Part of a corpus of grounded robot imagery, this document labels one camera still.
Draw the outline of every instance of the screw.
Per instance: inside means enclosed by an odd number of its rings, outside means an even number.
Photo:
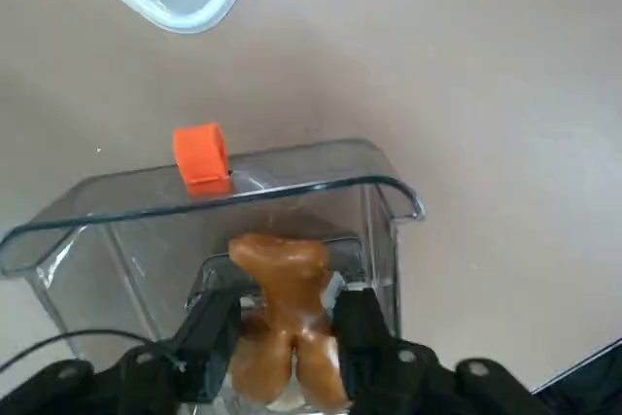
[[[397,353],[397,357],[404,363],[413,363],[415,360],[417,360],[415,354],[413,354],[410,350],[400,350]]]
[[[149,352],[145,352],[144,354],[138,354],[135,360],[138,364],[143,364],[146,362],[150,362],[153,359],[154,356],[152,354],[150,354]]]
[[[58,379],[67,379],[67,378],[71,378],[72,376],[75,376],[76,374],[78,374],[78,370],[76,369],[76,367],[65,366],[63,369],[60,370],[60,372],[58,373],[56,377]]]
[[[488,376],[490,371],[482,362],[471,362],[468,364],[468,371],[475,376]]]

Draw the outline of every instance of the brown toy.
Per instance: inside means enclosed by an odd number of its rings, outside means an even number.
[[[322,242],[245,234],[229,243],[231,259],[260,285],[265,307],[242,325],[229,372],[233,389],[263,404],[274,401],[296,376],[307,402],[324,410],[348,403],[337,344],[321,302],[328,252]]]

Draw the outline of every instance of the black cable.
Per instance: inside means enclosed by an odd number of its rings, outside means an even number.
[[[173,365],[178,367],[178,369],[181,369],[183,366],[183,364],[179,361],[179,359],[177,359],[177,357],[175,357],[175,355],[163,344],[153,342],[151,339],[148,339],[147,337],[143,337],[141,335],[138,335],[133,332],[126,331],[126,330],[101,328],[101,329],[72,330],[69,332],[63,332],[53,337],[48,337],[47,339],[40,340],[39,342],[35,342],[30,347],[22,350],[21,352],[19,352],[18,354],[16,354],[15,356],[10,358],[6,362],[4,362],[0,366],[0,374],[5,372],[7,369],[9,369],[11,366],[16,364],[17,362],[20,362],[21,360],[25,359],[33,352],[43,349],[44,347],[47,347],[48,345],[53,344],[55,342],[70,339],[72,337],[78,337],[81,335],[114,335],[117,337],[124,337],[126,339],[135,340],[145,345],[156,348],[158,353],[162,354],[164,357],[170,360],[173,363]]]

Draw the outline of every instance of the gray surface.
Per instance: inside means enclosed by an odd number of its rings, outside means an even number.
[[[406,336],[534,386],[622,334],[618,0],[240,0],[194,37],[118,0],[0,9],[2,225],[169,162],[176,126],[233,152],[364,136],[429,210],[401,236]],[[18,309],[6,354],[41,319]]]

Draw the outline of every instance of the orange object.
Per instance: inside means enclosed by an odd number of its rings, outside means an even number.
[[[173,151],[191,196],[229,191],[225,139],[216,123],[175,130]]]
[[[307,403],[333,412],[348,405],[337,341],[322,304],[330,281],[328,250],[319,241],[247,233],[229,242],[229,257],[261,287],[265,306],[245,318],[229,373],[235,392],[274,402],[295,374]]]

